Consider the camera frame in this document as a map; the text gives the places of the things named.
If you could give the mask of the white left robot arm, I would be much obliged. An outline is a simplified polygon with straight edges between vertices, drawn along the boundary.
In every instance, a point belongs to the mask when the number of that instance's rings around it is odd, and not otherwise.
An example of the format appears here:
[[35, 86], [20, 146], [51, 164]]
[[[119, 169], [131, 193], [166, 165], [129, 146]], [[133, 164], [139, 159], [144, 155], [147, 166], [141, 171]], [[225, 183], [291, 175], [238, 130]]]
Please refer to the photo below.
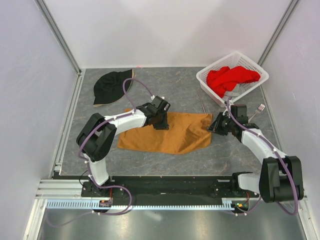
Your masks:
[[89, 178], [93, 181], [92, 191], [99, 197], [110, 191], [110, 176], [106, 167], [115, 136], [131, 129], [153, 126], [155, 130], [168, 130], [167, 112], [171, 104], [163, 97], [153, 96], [151, 102], [137, 106], [130, 111], [103, 116], [93, 114], [76, 138], [79, 146], [78, 156], [87, 165]]

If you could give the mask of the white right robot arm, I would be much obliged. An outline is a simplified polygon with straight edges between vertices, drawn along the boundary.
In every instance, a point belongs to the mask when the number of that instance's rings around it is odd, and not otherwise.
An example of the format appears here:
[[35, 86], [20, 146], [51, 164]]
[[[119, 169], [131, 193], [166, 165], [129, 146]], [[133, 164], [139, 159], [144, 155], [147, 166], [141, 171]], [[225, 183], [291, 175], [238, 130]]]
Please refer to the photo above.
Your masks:
[[304, 187], [300, 159], [280, 151], [255, 123], [249, 122], [246, 105], [226, 103], [225, 107], [207, 130], [221, 136], [232, 134], [261, 163], [259, 174], [233, 173], [230, 193], [240, 197], [246, 191], [255, 192], [266, 203], [302, 200]]

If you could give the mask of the orange cloth napkin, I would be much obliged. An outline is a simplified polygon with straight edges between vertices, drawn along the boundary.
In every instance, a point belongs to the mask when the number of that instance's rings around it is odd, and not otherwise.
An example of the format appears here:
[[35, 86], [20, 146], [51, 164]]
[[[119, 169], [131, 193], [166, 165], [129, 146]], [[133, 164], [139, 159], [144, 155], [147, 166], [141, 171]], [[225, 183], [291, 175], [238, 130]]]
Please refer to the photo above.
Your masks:
[[119, 134], [120, 149], [183, 155], [211, 144], [212, 134], [207, 131], [213, 115], [210, 113], [169, 112], [168, 130], [156, 130], [148, 125]]

